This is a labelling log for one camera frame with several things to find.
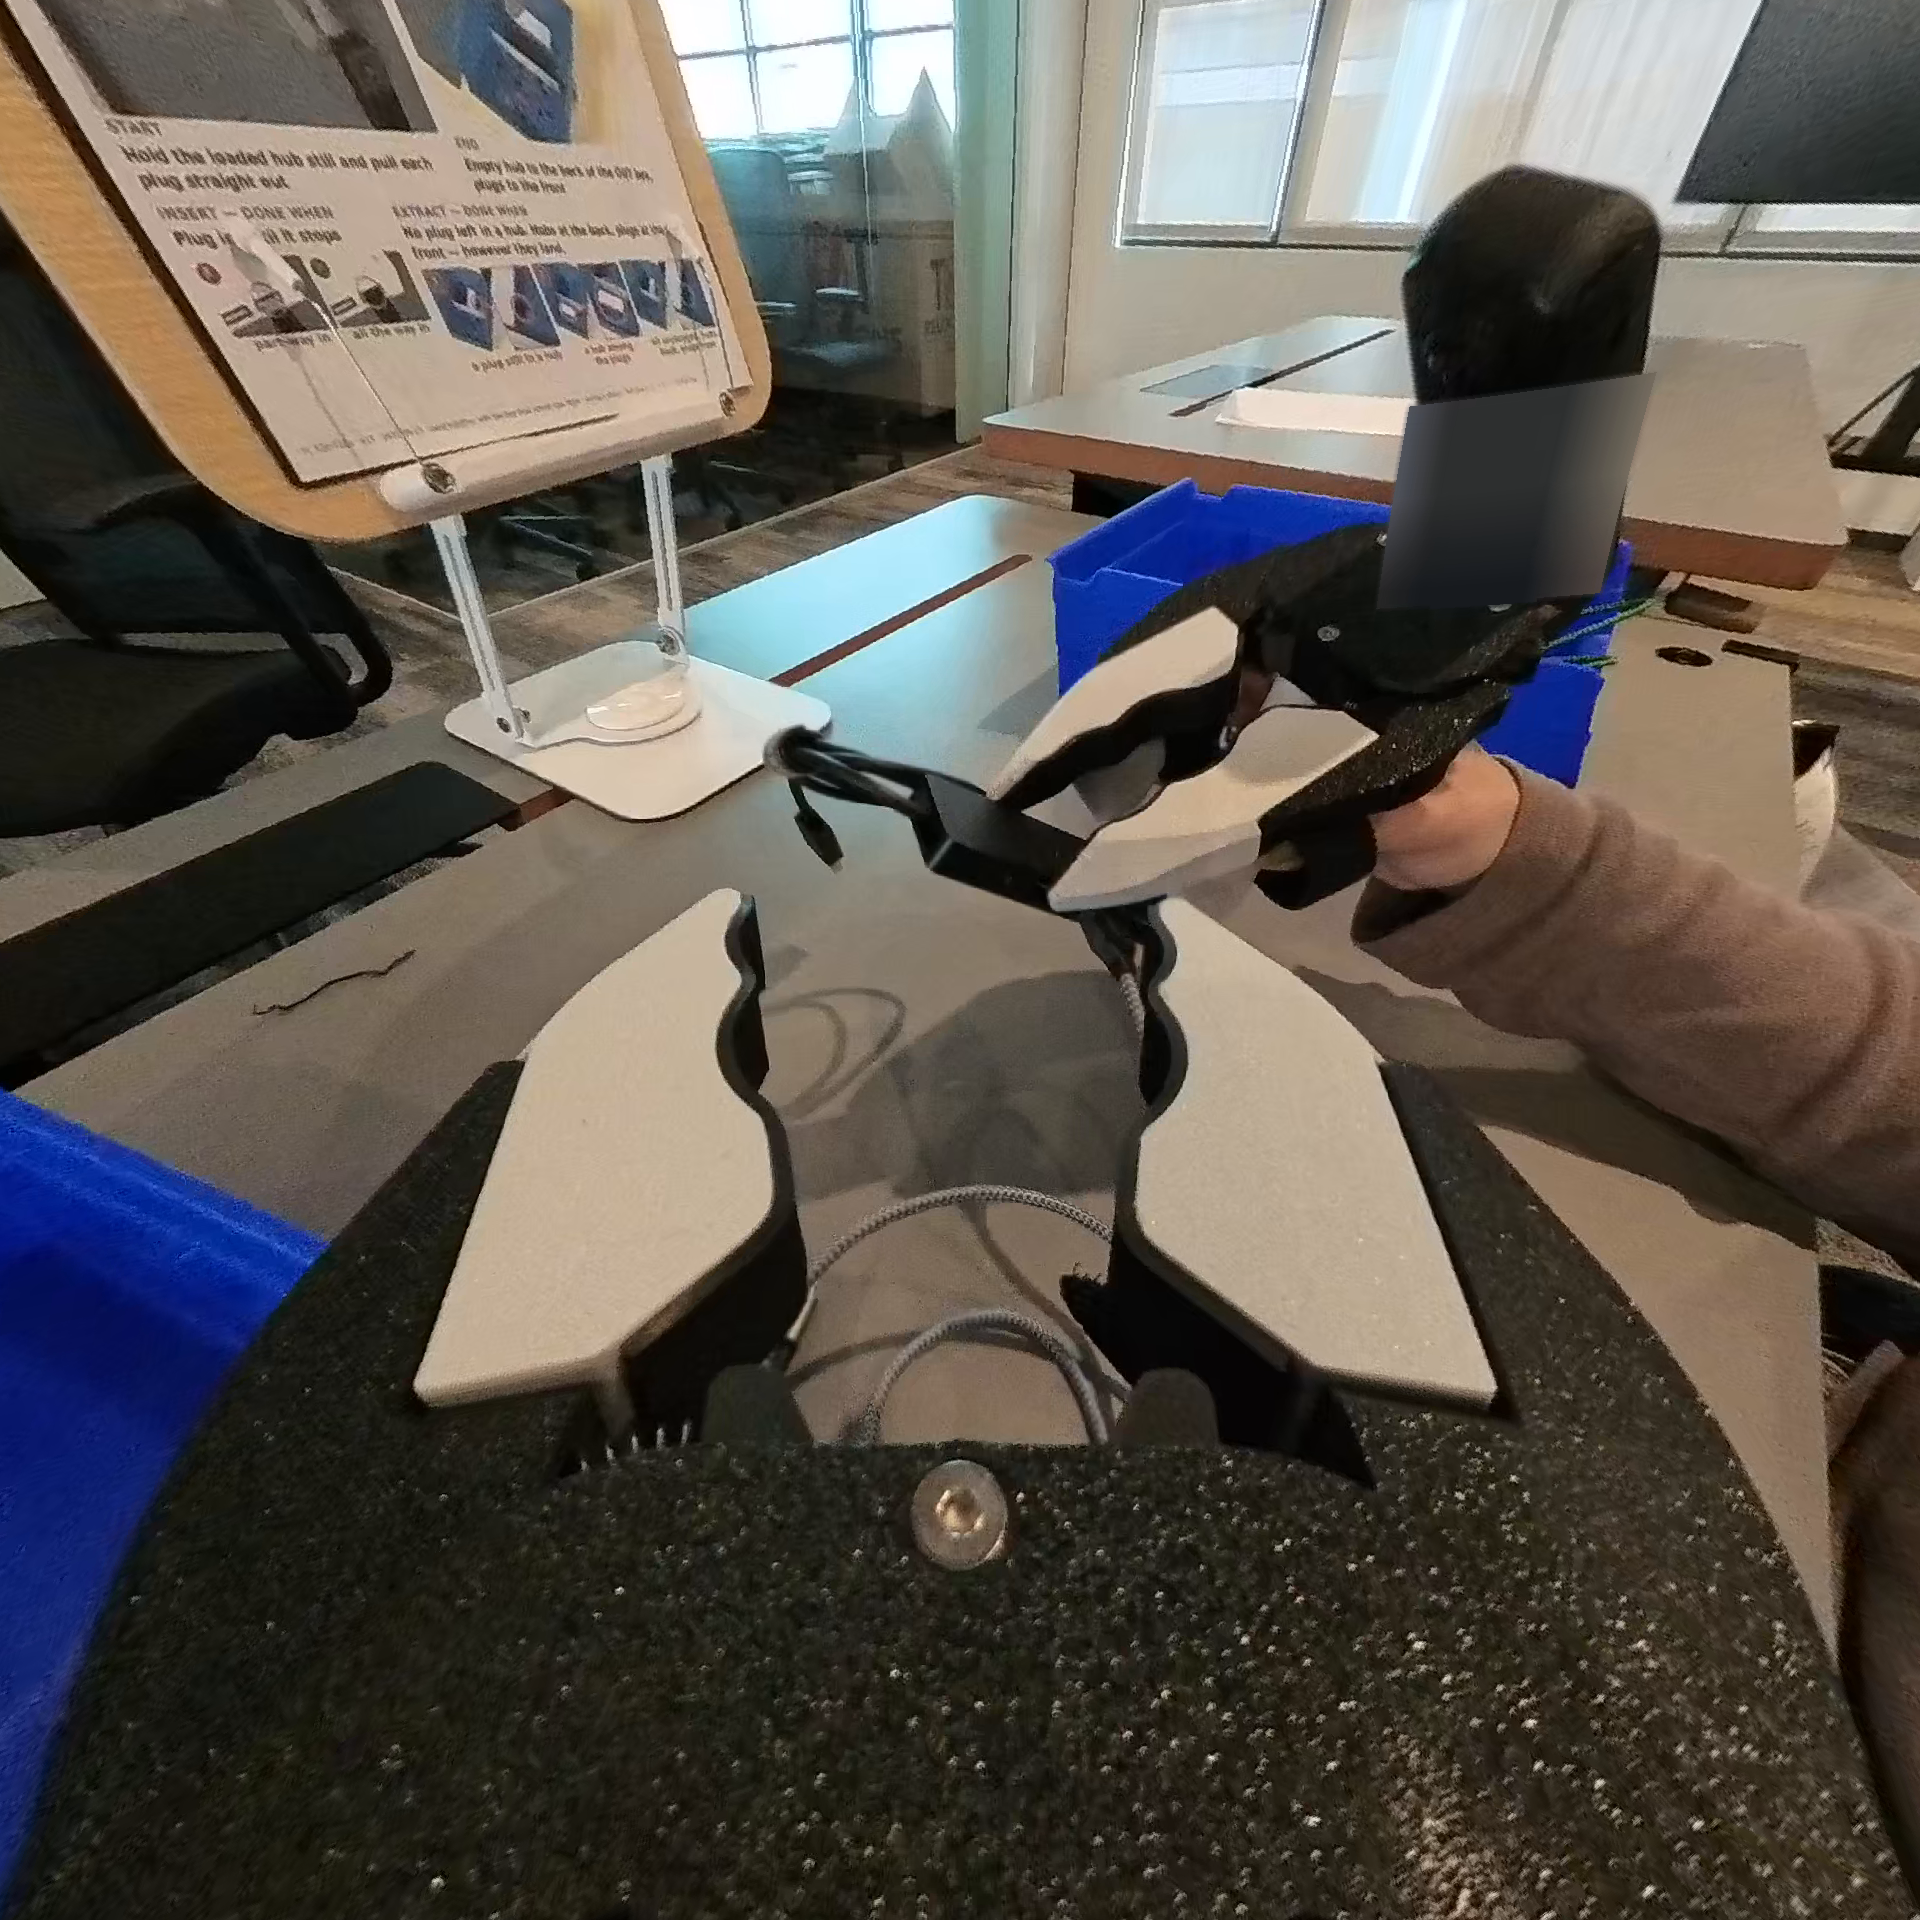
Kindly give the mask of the blue plastic bin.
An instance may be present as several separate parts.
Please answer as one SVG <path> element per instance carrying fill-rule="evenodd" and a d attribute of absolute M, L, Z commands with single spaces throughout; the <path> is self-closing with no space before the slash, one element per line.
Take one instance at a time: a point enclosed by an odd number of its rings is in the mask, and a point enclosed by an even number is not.
<path fill-rule="evenodd" d="M 1388 506 L 1266 486 L 1231 486 L 1213 496 L 1188 478 L 1143 493 L 1050 560 L 1058 689 L 1079 681 L 1111 642 L 1179 586 L 1354 522 L 1380 532 Z M 1488 752 L 1563 786 L 1580 781 L 1602 665 L 1634 599 L 1632 558 L 1632 543 L 1619 541 L 1602 586 L 1484 736 Z"/>
<path fill-rule="evenodd" d="M 324 1239 L 2 1092 L 2 1872 L 112 1576 Z"/>

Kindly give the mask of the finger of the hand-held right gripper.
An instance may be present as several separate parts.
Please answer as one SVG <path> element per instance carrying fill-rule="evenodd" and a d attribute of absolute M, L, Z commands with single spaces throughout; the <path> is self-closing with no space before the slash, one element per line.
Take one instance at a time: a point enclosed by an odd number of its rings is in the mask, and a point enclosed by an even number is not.
<path fill-rule="evenodd" d="M 1050 887 L 1050 909 L 1087 914 L 1153 902 L 1185 895 L 1204 880 L 1250 872 L 1263 857 L 1265 815 L 1376 737 L 1345 711 L 1263 711 L 1237 734 L 1225 759 L 1096 826 Z"/>
<path fill-rule="evenodd" d="M 1050 706 L 987 783 L 1017 810 L 1075 792 L 1114 823 L 1217 765 L 1233 740 L 1241 628 L 1199 609 L 1099 657 Z"/>

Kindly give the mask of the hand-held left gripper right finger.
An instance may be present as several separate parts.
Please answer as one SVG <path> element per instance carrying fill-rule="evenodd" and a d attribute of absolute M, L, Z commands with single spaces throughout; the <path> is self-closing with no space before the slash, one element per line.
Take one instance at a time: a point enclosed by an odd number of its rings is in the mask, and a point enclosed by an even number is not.
<path fill-rule="evenodd" d="M 1067 1308 L 1137 1397 L 1231 1449 L 1372 1474 L 1352 1401 L 1491 1417 L 1503 1377 L 1393 1066 L 1213 919 L 1139 924 L 1143 1114 L 1103 1279 Z"/>

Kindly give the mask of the person's right forearm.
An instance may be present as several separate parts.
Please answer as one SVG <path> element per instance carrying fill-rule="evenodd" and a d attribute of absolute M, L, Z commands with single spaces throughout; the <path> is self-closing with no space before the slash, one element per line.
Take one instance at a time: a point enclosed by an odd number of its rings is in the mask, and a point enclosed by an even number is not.
<path fill-rule="evenodd" d="M 1916 1276 L 1916 941 L 1507 765 L 1520 814 L 1495 866 L 1357 949 L 1500 1032 L 1577 1049 Z"/>

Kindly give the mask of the black monitor screen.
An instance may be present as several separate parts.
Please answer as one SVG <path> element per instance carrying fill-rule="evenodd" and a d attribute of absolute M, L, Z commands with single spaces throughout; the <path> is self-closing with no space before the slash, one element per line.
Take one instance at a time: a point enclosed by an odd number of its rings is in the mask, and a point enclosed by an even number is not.
<path fill-rule="evenodd" d="M 1674 198 L 1917 202 L 1917 5 L 1761 5 Z"/>

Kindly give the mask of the black office chair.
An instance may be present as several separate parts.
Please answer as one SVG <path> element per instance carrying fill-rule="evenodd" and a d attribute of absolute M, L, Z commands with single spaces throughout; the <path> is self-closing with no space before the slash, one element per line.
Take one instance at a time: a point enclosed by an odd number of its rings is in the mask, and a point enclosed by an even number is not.
<path fill-rule="evenodd" d="M 394 657 L 320 551 L 168 449 L 2 228 L 2 545 L 66 634 L 4 645 L 2 826 L 144 825 L 277 736 L 343 734 Z"/>

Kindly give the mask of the black usb hub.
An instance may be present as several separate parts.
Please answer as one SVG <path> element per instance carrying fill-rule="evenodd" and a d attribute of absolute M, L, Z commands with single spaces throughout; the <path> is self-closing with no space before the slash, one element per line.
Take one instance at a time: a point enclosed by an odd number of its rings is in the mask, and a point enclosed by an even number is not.
<path fill-rule="evenodd" d="M 1071 914 L 1052 904 L 1050 893 L 1083 841 L 993 800 L 971 781 L 856 749 L 812 727 L 778 732 L 763 764 L 789 788 L 803 842 L 835 872 L 845 852 L 817 800 L 893 810 L 912 826 L 929 872 L 1008 902 Z"/>

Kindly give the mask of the teal office chair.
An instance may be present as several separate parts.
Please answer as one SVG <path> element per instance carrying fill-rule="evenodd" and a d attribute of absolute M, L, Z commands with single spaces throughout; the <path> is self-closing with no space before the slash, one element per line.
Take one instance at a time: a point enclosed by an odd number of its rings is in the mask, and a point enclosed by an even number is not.
<path fill-rule="evenodd" d="M 873 239 L 825 218 L 803 189 L 805 167 L 773 146 L 706 146 L 776 384 L 793 392 L 883 398 L 899 346 L 881 319 Z"/>

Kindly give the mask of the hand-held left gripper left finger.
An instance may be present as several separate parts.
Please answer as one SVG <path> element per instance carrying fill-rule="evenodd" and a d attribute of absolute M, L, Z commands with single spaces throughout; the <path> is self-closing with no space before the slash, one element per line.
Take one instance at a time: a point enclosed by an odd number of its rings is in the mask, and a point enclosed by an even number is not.
<path fill-rule="evenodd" d="M 807 1298 L 761 1084 L 757 904 L 722 887 L 571 994 L 520 1079 L 413 1392 L 433 1408 L 585 1390 L 612 1437 L 695 1424 Z"/>

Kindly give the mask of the grey office desk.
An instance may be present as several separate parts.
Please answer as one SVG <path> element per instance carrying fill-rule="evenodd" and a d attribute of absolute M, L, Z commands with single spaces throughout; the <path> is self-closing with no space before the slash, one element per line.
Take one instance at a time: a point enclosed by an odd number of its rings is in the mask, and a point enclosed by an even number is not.
<path fill-rule="evenodd" d="M 1780 342 L 1658 338 L 1624 496 L 1636 560 L 1730 585 L 1815 586 L 1844 545 L 1809 359 Z M 1396 322 L 1333 316 L 1035 400 L 983 423 L 989 455 L 1093 481 L 1393 497 L 1388 434 L 1225 423 L 1239 389 L 1299 400 L 1409 400 Z"/>

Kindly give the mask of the person's right hand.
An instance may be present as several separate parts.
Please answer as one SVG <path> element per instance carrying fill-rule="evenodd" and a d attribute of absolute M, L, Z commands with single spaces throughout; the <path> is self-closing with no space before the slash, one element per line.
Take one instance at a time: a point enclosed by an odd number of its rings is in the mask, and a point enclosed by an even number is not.
<path fill-rule="evenodd" d="M 1376 857 L 1352 917 L 1356 943 L 1376 943 L 1465 895 L 1498 864 L 1519 814 L 1519 774 L 1480 746 L 1417 800 L 1372 814 Z"/>

